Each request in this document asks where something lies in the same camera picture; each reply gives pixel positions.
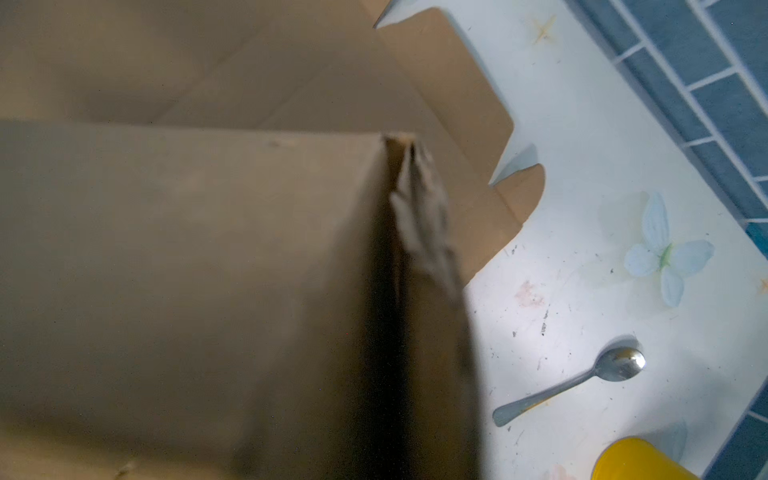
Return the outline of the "brown cardboard box sheet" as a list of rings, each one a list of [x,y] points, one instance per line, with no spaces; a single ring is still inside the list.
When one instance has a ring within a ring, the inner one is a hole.
[[[467,283],[535,167],[454,21],[1,7],[5,479],[477,479]]]

